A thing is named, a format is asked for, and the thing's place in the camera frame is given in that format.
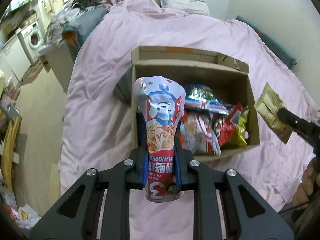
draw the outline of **yellow snack bag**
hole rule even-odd
[[[248,121],[250,109],[246,109],[239,118],[239,122],[236,128],[235,134],[231,137],[228,145],[246,147],[247,142],[245,141],[248,138],[248,132],[245,130],[245,125]]]

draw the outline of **pile of clothes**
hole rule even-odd
[[[67,2],[61,11],[54,14],[48,25],[44,38],[47,44],[62,46],[64,42],[62,37],[63,27],[97,7],[103,7],[105,12],[108,13],[111,2],[108,0],[70,0]]]

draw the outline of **pillow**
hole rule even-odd
[[[191,0],[160,0],[161,8],[174,8],[187,13],[210,16],[208,5],[203,1]]]
[[[62,38],[67,42],[73,63],[85,40],[107,12],[104,6],[97,6],[63,27]]]

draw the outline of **black tongs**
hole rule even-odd
[[[278,118],[284,124],[292,127],[292,129],[302,139],[304,139],[308,144],[310,144],[313,147],[313,153],[316,155],[316,158],[314,164],[314,172],[311,176],[314,190],[312,194],[308,197],[309,202],[311,202],[313,201],[317,192],[319,191],[319,187],[316,184],[316,177],[318,173],[320,173],[320,127],[313,122],[308,122],[304,119],[297,117],[295,114],[291,113],[285,108],[281,108],[278,110]],[[301,209],[293,212],[291,216],[293,222],[296,222],[304,211],[304,209]]]

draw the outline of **washing machine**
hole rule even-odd
[[[38,60],[36,56],[39,48],[43,44],[43,38],[40,32],[38,22],[33,22],[27,27],[23,28],[18,34],[18,38],[21,42],[30,64],[33,65]]]

